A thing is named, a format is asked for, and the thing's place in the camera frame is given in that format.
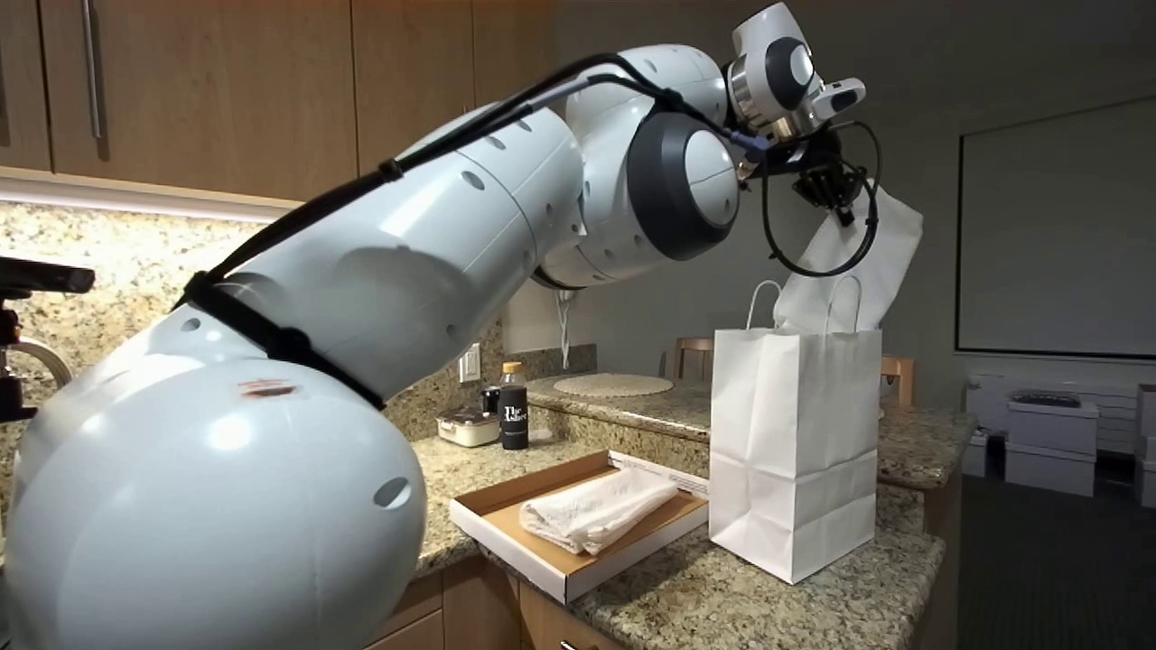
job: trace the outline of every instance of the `white robotic arm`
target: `white robotic arm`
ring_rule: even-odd
[[[781,41],[802,42],[787,19],[783,2],[752,19],[730,71],[737,136],[761,149],[761,122],[840,106],[797,48],[777,59]],[[525,278],[643,273],[721,243],[737,215],[715,60],[692,48],[620,60],[467,115],[373,184],[302,207],[307,223],[273,223],[59,388],[14,468],[14,644],[363,646],[427,517],[378,396],[451,360]],[[773,87],[783,63],[797,98]]]

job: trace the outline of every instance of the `bottle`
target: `bottle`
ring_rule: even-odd
[[[530,404],[527,404],[527,387],[519,381],[519,360],[501,360],[498,431],[501,431],[501,447],[530,445]]]

